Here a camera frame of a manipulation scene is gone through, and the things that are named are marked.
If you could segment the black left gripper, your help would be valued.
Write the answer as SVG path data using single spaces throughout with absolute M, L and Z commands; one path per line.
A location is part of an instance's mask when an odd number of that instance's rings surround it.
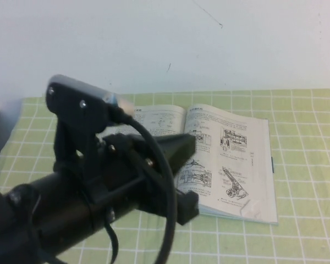
M 153 137 L 160 147 L 162 158 L 158 159 L 150 148 L 150 142 L 141 135 L 121 133 L 102 138 L 106 143 L 104 152 L 114 157 L 108 159 L 112 170 L 107 185 L 116 197 L 137 204 L 140 211 L 167 217 L 167 195 L 170 187 L 160 169 L 160 162 L 167 161 L 174 176 L 195 154 L 196 139 L 190 134 Z M 199 196 L 193 191 L 177 191 L 177 223 L 186 225 L 199 215 Z

